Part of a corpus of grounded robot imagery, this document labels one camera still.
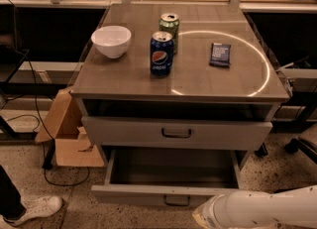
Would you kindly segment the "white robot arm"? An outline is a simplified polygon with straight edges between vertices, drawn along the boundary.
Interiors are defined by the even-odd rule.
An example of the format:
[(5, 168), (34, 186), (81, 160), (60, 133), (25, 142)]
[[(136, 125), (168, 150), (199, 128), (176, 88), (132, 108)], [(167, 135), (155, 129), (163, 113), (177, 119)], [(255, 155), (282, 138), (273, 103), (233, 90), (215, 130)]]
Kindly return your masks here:
[(203, 229), (245, 229), (282, 223), (317, 227), (317, 186), (280, 193), (237, 190), (219, 194), (197, 207), (192, 216)]

